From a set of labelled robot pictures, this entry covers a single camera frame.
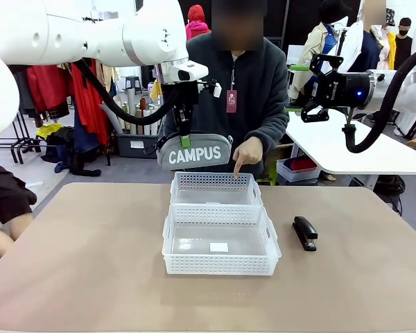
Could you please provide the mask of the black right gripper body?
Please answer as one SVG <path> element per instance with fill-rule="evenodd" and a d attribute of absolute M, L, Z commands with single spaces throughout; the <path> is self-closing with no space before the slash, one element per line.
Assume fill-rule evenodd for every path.
<path fill-rule="evenodd" d="M 364 108 L 371 98 L 371 74 L 330 71 L 318 78 L 318 104 L 324 108 Z"/>

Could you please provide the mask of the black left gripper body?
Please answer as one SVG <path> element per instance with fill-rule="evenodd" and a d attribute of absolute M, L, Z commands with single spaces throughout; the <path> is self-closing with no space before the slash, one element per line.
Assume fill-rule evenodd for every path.
<path fill-rule="evenodd" d="M 191 108 L 198 102 L 198 83 L 188 81 L 183 83 L 162 84 L 164 105 L 181 108 Z"/>

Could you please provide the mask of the person's left hand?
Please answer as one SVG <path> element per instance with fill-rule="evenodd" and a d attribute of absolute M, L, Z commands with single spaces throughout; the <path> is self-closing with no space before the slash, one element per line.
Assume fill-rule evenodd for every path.
<path fill-rule="evenodd" d="M 233 154 L 234 175 L 238 176 L 241 167 L 258 164 L 263 157 L 263 145 L 257 137 L 251 137 L 239 145 Z"/>

